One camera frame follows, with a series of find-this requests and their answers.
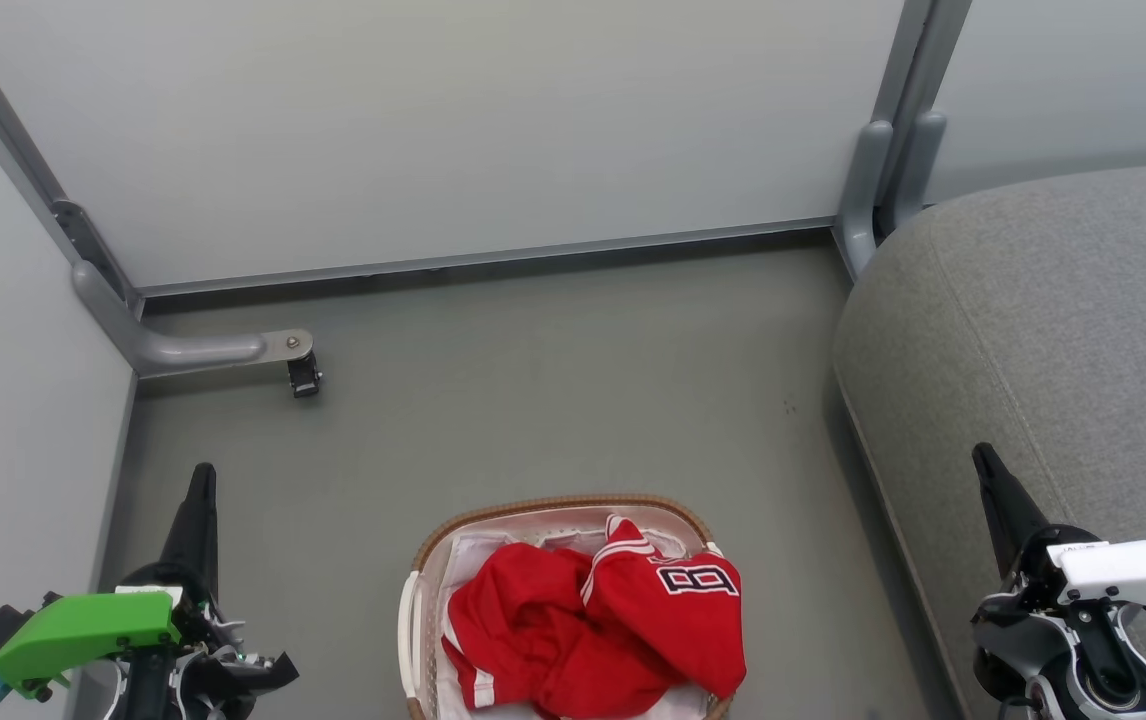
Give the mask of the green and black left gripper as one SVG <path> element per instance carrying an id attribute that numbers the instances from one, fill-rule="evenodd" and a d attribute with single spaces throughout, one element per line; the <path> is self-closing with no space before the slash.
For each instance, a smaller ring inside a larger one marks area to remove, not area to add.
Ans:
<path id="1" fill-rule="evenodd" d="M 297 682 L 286 654 L 248 651 L 218 606 L 215 465 L 199 462 L 160 562 L 108 593 L 48 593 L 38 610 L 0 606 L 0 703 L 52 701 L 76 670 L 110 665 L 108 719 L 248 719 Z"/>

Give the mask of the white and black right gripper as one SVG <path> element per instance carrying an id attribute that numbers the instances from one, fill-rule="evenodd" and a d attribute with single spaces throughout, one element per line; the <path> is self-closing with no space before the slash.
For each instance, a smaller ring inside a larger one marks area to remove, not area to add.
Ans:
<path id="1" fill-rule="evenodd" d="M 990 443 L 972 447 L 1000 592 L 979 603 L 975 637 L 1118 635 L 1125 610 L 1146 611 L 1146 539 L 1110 543 L 1050 525 Z"/>

